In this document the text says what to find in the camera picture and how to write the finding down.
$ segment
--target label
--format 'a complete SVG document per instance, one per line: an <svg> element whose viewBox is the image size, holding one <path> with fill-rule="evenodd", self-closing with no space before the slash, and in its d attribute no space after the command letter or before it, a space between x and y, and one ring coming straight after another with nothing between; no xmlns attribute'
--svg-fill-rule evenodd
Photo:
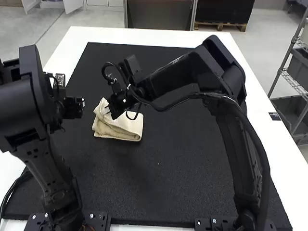
<svg viewBox="0 0 308 231"><path fill-rule="evenodd" d="M269 115L272 120L281 120L277 112L269 112Z"/></svg>

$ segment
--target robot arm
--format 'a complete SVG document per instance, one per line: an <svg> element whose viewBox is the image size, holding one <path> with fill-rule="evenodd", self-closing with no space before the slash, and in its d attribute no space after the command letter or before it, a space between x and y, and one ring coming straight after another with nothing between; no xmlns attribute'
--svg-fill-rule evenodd
<svg viewBox="0 0 308 231"><path fill-rule="evenodd" d="M106 68L114 66L126 86L121 87ZM163 112L188 99L202 99L216 117L233 176L234 202L239 214L235 227L263 230L270 188L270 168L260 139L246 117L245 74L216 36L210 36L192 52L144 77L134 56L118 65L106 63L102 74L113 89L108 99L113 119L138 103ZM159 107L152 101L185 85L197 83L200 92ZM260 174L255 148L262 162Z"/></svg>
<svg viewBox="0 0 308 231"><path fill-rule="evenodd" d="M81 118L83 99L65 95L63 75L51 88L35 45L19 52L19 59L0 62L0 149L21 159L40 184L50 230L78 231L84 218L77 181L50 134L62 119Z"/></svg>

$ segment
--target gray floor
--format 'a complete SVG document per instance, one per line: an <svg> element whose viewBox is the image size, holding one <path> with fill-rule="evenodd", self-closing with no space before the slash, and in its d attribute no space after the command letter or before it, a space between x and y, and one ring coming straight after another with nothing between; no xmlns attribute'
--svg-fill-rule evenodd
<svg viewBox="0 0 308 231"><path fill-rule="evenodd" d="M231 32L265 92L268 92L285 52L300 21L298 13L280 10L254 9L247 31L224 27ZM23 8L0 7L0 58L18 57L18 48L29 44L38 46L45 65L70 26L124 27L123 13L107 11L75 11L65 14L58 9L32 9L28 15ZM200 30L216 30L201 27ZM294 90L281 79L274 97L294 95ZM308 160L308 148L303 148Z"/></svg>

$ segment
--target gray storage bin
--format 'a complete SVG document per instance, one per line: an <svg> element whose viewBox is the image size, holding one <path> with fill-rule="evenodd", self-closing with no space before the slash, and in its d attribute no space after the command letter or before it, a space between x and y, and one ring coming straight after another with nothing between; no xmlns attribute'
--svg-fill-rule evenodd
<svg viewBox="0 0 308 231"><path fill-rule="evenodd" d="M308 90L308 53L302 48L294 48L291 54L293 56L288 67L288 73L305 90Z"/></svg>
<svg viewBox="0 0 308 231"><path fill-rule="evenodd" d="M307 104L301 96L282 97L272 99L271 102L289 131ZM308 144L308 113L293 134L293 139L298 146Z"/></svg>

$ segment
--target cream towel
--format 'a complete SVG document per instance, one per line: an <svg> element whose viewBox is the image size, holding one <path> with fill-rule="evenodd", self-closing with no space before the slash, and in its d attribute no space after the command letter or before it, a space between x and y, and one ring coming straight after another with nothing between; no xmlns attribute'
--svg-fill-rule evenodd
<svg viewBox="0 0 308 231"><path fill-rule="evenodd" d="M100 104L94 109L96 117L92 130L95 137L114 138L125 141L140 141L143 130L143 114L139 113L135 120L130 120L125 113L118 119L112 120L109 110L105 109L108 101L102 98ZM128 116L133 118L135 112L128 111Z"/></svg>

